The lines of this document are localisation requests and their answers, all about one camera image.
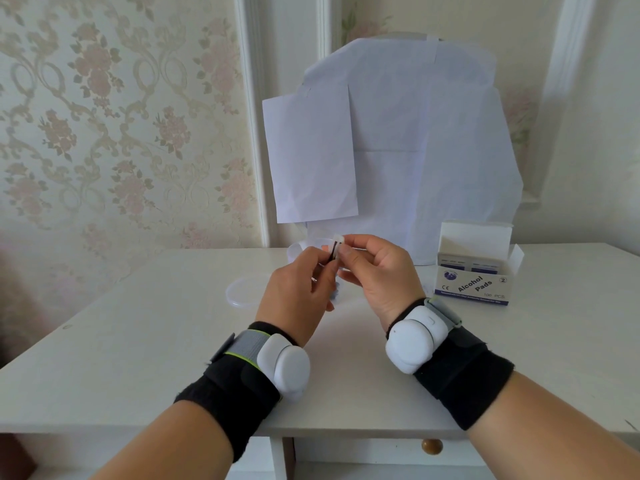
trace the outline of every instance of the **alcohol pads box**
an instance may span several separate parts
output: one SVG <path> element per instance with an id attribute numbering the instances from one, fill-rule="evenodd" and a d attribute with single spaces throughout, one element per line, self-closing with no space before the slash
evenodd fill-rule
<path id="1" fill-rule="evenodd" d="M 435 293 L 508 305 L 524 258 L 510 246 L 511 224 L 444 221 L 440 228 Z"/>

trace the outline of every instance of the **tabletop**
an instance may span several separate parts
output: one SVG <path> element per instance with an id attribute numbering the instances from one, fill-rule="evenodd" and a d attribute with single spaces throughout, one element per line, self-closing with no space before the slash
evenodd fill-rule
<path id="1" fill-rule="evenodd" d="M 640 434 L 640 258 L 606 244 L 530 244 L 508 306 L 444 298 L 494 352 L 619 435 Z M 144 427 L 196 380 L 255 310 L 227 286 L 286 264 L 284 249 L 174 250 L 114 287 L 0 371 L 0 431 Z M 418 267 L 432 284 L 435 268 Z M 306 349 L 299 403 L 267 436 L 459 438 L 444 407 L 388 360 L 362 291 L 343 283 Z"/>

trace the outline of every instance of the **wallpaper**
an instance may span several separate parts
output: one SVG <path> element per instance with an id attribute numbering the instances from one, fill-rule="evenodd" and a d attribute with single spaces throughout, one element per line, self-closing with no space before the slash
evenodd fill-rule
<path id="1" fill-rule="evenodd" d="M 498 60 L 495 86 L 520 169 L 563 0 L 342 0 L 342 44 L 388 32 L 469 41 Z"/>
<path id="2" fill-rule="evenodd" d="M 233 0 L 0 0 L 0 245 L 55 326 L 167 248 L 260 246 Z"/>

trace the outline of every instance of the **round brown knob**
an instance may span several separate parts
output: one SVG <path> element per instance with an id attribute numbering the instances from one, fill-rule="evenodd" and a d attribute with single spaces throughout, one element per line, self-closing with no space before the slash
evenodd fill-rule
<path id="1" fill-rule="evenodd" d="M 440 454 L 443 448 L 441 440 L 422 440 L 422 451 L 429 455 Z"/>

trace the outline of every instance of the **hand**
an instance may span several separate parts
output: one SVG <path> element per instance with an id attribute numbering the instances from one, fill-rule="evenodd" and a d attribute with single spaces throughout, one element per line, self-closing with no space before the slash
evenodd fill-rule
<path id="1" fill-rule="evenodd" d="M 271 274 L 255 320 L 276 325 L 304 347 L 324 311 L 333 310 L 329 298 L 335 290 L 338 262 L 334 260 L 320 266 L 328 259 L 328 252 L 309 247 L 293 263 L 276 269 Z"/>
<path id="2" fill-rule="evenodd" d="M 348 234 L 338 252 L 348 268 L 338 276 L 362 287 L 385 332 L 407 306 L 426 297 L 411 257 L 401 247 L 374 235 Z"/>

